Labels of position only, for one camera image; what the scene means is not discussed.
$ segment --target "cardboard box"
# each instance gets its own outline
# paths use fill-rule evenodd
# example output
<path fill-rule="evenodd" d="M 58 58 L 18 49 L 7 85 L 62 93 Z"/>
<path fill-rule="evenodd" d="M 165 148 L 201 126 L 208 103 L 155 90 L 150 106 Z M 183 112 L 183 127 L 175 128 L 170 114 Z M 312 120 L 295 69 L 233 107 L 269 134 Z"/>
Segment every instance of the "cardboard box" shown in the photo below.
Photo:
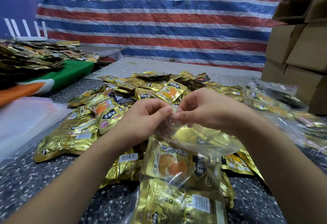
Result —
<path fill-rule="evenodd" d="M 305 23 L 327 21 L 327 0 L 313 0 Z"/>
<path fill-rule="evenodd" d="M 283 83 L 283 75 L 286 66 L 286 64 L 280 64 L 267 59 L 261 74 L 261 80 L 267 82 Z"/>
<path fill-rule="evenodd" d="M 285 63 L 306 24 L 277 25 L 272 28 L 266 58 Z"/>
<path fill-rule="evenodd" d="M 284 84 L 298 87 L 297 97 L 308 104 L 309 112 L 327 114 L 327 75 L 293 66 L 287 66 L 283 75 Z"/>
<path fill-rule="evenodd" d="M 308 24 L 294 45 L 286 64 L 327 71 L 327 21 Z"/>
<path fill-rule="evenodd" d="M 287 24 L 303 24 L 313 0 L 282 0 L 272 20 Z"/>

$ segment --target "red white blue striped tarp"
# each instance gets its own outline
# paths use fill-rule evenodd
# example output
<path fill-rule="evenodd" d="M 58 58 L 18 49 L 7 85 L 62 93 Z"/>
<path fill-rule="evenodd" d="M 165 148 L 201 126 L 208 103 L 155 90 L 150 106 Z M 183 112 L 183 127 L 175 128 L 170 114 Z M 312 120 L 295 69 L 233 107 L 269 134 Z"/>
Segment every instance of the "red white blue striped tarp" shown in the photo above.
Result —
<path fill-rule="evenodd" d="M 281 0 L 40 0 L 52 39 L 123 56 L 261 71 Z"/>

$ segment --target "green cloth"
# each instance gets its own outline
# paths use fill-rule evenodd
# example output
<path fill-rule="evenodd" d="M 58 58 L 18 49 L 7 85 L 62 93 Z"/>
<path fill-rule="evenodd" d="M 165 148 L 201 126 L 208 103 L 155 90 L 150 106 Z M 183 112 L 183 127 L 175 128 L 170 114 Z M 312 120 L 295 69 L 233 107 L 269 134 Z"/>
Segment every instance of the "green cloth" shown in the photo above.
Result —
<path fill-rule="evenodd" d="M 94 67 L 94 63 L 85 61 L 65 60 L 63 64 L 63 69 L 57 72 L 47 73 L 29 81 L 53 79 L 55 84 L 51 90 L 54 91 L 62 89 L 80 78 L 85 77 L 91 73 Z"/>

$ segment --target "forearm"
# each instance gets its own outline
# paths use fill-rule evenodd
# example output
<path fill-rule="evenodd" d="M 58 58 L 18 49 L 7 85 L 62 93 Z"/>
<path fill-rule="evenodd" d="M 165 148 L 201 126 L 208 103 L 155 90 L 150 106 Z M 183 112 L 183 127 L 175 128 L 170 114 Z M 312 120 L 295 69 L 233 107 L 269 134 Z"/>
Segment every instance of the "forearm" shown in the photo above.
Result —
<path fill-rule="evenodd" d="M 238 137 L 287 222 L 324 222 L 327 218 L 327 176 L 276 125 L 258 115 L 249 120 Z"/>
<path fill-rule="evenodd" d="M 122 141 L 104 135 L 50 185 L 23 205 L 5 223 L 78 223 L 113 162 Z"/>

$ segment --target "hand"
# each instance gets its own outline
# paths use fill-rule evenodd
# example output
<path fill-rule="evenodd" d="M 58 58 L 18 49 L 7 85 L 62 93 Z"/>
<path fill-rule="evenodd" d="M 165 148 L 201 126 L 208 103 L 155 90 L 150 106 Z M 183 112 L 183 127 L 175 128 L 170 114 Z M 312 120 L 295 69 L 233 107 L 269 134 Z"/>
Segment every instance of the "hand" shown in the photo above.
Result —
<path fill-rule="evenodd" d="M 229 135 L 237 135 L 237 129 L 252 115 L 256 114 L 245 104 L 201 88 L 183 98 L 173 118 L 182 124 L 197 123 Z"/>
<path fill-rule="evenodd" d="M 124 142 L 125 151 L 146 140 L 172 112 L 172 107 L 157 99 L 138 100 L 106 134 L 113 134 Z"/>

